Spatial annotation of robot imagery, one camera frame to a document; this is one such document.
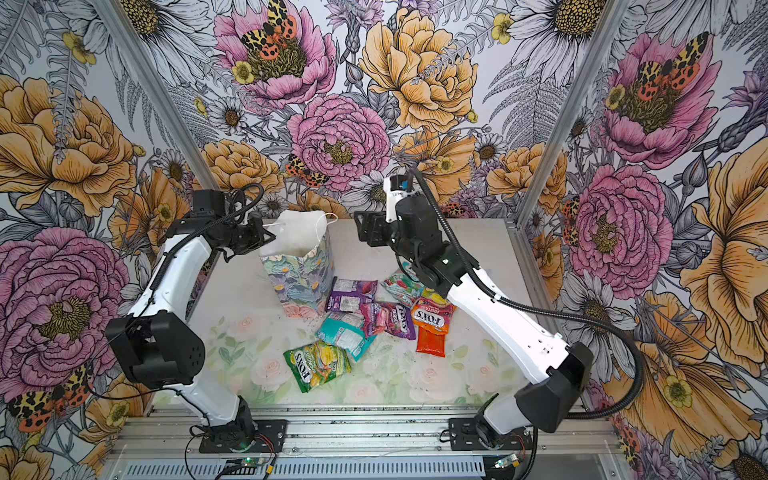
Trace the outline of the floral paper gift bag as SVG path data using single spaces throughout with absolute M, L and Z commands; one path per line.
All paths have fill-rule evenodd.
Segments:
M 285 315 L 323 316 L 335 276 L 330 224 L 338 217 L 322 210 L 285 211 L 265 226 L 275 239 L 258 250 Z

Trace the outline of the orange Fox's candy packet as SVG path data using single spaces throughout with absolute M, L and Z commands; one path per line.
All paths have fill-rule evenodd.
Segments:
M 413 322 L 435 335 L 447 335 L 456 306 L 436 291 L 425 288 L 412 307 Z

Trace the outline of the magenta Fox's candy packet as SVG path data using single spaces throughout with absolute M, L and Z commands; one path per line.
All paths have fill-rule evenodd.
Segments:
M 415 340 L 417 337 L 411 310 L 404 305 L 391 302 L 367 303 L 360 306 L 360 312 L 366 338 L 381 333 L 406 340 Z

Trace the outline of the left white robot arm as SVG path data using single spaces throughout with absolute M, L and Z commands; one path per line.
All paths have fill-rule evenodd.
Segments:
M 206 216 L 174 221 L 147 288 L 105 330 L 128 380 L 174 393 L 201 420 L 209 441 L 233 452 L 251 447 L 257 427 L 247 402 L 205 372 L 205 344 L 187 323 L 187 304 L 212 253 L 245 255 L 275 238 L 259 218 L 244 224 Z

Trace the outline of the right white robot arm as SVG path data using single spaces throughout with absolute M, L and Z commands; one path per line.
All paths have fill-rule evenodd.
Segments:
M 590 350 L 546 330 L 530 307 L 507 299 L 423 195 L 398 191 L 385 211 L 356 212 L 353 218 L 360 241 L 387 246 L 408 260 L 422 284 L 466 312 L 522 370 L 524 387 L 493 396 L 476 415 L 482 442 L 493 448 L 501 437 L 527 427 L 555 432 L 587 384 Z

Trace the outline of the green red snack packet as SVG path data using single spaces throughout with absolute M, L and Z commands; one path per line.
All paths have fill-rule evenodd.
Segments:
M 417 279 L 412 265 L 407 261 L 380 284 L 391 297 L 408 308 L 416 304 L 425 290 L 425 286 Z

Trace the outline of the purple snack packet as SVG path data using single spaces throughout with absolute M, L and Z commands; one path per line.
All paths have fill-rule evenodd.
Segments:
M 374 303 L 378 282 L 335 277 L 326 304 L 331 313 L 359 313 L 360 307 Z

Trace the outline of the teal snack packet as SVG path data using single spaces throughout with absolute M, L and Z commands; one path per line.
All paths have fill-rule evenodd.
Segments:
M 315 336 L 318 340 L 339 347 L 354 361 L 360 361 L 373 345 L 375 336 L 368 336 L 363 330 L 364 318 L 350 313 L 329 313 Z

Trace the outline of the green Fox's candy packet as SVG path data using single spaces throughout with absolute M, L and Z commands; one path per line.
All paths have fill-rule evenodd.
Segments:
M 352 370 L 347 352 L 322 340 L 289 349 L 283 357 L 302 393 L 308 393 Z

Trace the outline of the left aluminium corner post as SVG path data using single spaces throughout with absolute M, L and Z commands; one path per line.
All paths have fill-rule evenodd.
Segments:
M 119 1 L 95 1 L 94 8 L 112 35 L 149 100 L 173 139 L 175 147 L 187 160 L 203 189 L 219 190 L 191 132 L 183 121 L 173 99 L 163 84 L 152 56 L 146 51 Z

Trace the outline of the aluminium corner post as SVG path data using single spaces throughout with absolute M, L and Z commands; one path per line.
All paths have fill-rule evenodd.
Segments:
M 559 112 L 554 129 L 546 142 L 539 167 L 531 179 L 527 192 L 523 196 L 523 203 L 514 223 L 514 227 L 518 231 L 525 229 L 534 207 L 538 204 L 538 200 L 546 186 L 546 181 L 554 170 L 558 155 L 562 151 L 563 143 L 566 141 L 570 128 L 578 116 L 580 106 L 586 98 L 597 71 L 610 52 L 611 44 L 618 35 L 620 25 L 628 8 L 629 2 L 624 0 L 608 1 L 606 4 L 591 44 L 587 48 L 584 61 L 574 76 L 572 87 Z
M 187 160 L 203 189 L 219 190 L 191 132 L 183 121 L 173 99 L 163 84 L 152 56 L 146 51 L 119 1 L 95 1 L 94 8 L 112 35 L 149 100 L 173 139 L 175 147 Z

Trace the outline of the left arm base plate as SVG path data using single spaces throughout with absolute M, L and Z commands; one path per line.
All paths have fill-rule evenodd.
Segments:
M 257 419 L 252 428 L 242 429 L 230 422 L 214 426 L 201 440 L 202 454 L 280 453 L 286 438 L 288 422 L 278 419 Z

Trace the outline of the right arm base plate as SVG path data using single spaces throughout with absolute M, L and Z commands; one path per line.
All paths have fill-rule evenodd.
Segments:
M 533 448 L 532 435 L 525 428 L 499 434 L 475 417 L 452 417 L 447 422 L 447 440 L 452 451 L 516 451 Z

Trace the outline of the aluminium rail frame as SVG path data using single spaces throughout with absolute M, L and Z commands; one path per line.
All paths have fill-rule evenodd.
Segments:
M 630 479 L 605 420 L 565 421 L 554 434 L 512 436 L 498 450 L 471 437 L 471 406 L 269 405 L 267 434 L 247 450 L 212 447 L 196 418 L 156 408 L 128 422 L 104 479 Z

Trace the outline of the right aluminium corner post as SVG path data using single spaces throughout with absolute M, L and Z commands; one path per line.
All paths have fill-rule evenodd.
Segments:
M 563 143 L 566 141 L 570 128 L 578 116 L 580 106 L 586 98 L 597 71 L 610 52 L 611 44 L 618 35 L 620 25 L 628 8 L 629 2 L 624 0 L 608 1 L 606 4 L 591 44 L 587 48 L 584 61 L 574 76 L 572 87 L 559 112 L 554 129 L 546 142 L 539 167 L 531 179 L 527 192 L 523 196 L 523 203 L 514 223 L 514 227 L 518 231 L 525 229 L 534 207 L 538 204 L 538 200 L 546 186 L 546 181 L 554 170 L 558 155 L 562 151 Z

